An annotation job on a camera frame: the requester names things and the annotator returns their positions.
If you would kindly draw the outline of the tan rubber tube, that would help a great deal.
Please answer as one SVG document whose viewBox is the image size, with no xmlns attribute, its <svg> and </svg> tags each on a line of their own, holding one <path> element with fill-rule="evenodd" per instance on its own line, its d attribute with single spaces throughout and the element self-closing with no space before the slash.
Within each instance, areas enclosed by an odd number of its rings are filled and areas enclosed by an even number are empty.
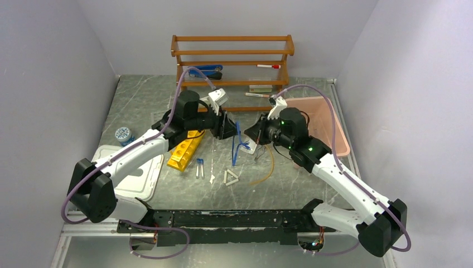
<svg viewBox="0 0 473 268">
<path fill-rule="evenodd" d="M 269 165 L 268 172 L 267 172 L 267 174 L 266 174 L 264 177 L 262 177 L 262 178 L 260 178 L 260 179 L 257 179 L 257 180 L 255 180 L 255 181 L 251 181 L 251 182 L 248 184 L 248 185 L 250 185 L 250 186 L 258 185 L 258 184 L 260 184 L 260 183 L 262 183 L 262 182 L 268 180 L 268 179 L 271 177 L 271 175 L 273 174 L 273 172 L 274 172 L 274 168 L 275 168 L 274 154 L 273 154 L 272 150 L 270 149 L 270 147 L 269 147 L 268 145 L 264 145 L 264 148 L 265 148 L 266 152 L 269 153 L 270 165 Z"/>
</svg>

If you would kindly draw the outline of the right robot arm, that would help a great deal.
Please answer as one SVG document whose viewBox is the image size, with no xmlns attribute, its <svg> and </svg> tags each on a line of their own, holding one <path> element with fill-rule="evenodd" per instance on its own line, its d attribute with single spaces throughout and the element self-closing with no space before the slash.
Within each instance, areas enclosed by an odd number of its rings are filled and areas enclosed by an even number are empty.
<svg viewBox="0 0 473 268">
<path fill-rule="evenodd" d="M 301 216 L 305 230 L 336 229 L 357 238 L 376 257 L 383 257 L 404 235 L 405 202 L 389 200 L 342 165 L 328 145 L 309 134 L 306 118 L 297 108 L 283 109 L 277 119 L 264 113 L 244 133 L 257 144 L 288 149 L 295 164 L 322 179 L 352 206 L 346 210 L 319 201 Z"/>
</svg>

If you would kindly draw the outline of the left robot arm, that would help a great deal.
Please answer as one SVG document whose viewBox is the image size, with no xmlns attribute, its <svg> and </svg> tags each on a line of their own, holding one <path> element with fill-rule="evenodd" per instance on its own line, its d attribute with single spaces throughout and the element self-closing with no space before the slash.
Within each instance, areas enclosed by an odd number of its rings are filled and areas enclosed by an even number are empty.
<svg viewBox="0 0 473 268">
<path fill-rule="evenodd" d="M 95 162 L 88 159 L 77 162 L 66 200 L 93 223 L 116 218 L 132 222 L 140 232 L 152 229 L 155 223 L 152 208 L 137 197 L 115 193 L 115 187 L 146 162 L 187 140 L 190 131 L 209 130 L 219 140 L 236 135 L 235 123 L 221 107 L 228 100 L 225 90 L 210 92 L 208 100 L 207 111 L 199 112 L 202 104 L 199 94 L 183 91 L 172 109 L 140 138 Z"/>
</svg>

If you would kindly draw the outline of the blue safety goggles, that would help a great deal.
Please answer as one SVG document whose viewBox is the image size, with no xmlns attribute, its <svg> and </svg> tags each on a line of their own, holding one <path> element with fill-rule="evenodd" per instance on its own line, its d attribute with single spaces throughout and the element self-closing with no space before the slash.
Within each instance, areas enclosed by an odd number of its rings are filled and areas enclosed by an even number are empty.
<svg viewBox="0 0 473 268">
<path fill-rule="evenodd" d="M 238 151 L 241 147 L 244 149 L 250 150 L 249 142 L 243 142 L 242 132 L 240 128 L 239 121 L 235 122 L 236 125 L 236 135 L 232 139 L 232 149 L 231 149 L 231 165 L 235 166 L 238 158 Z"/>
</svg>

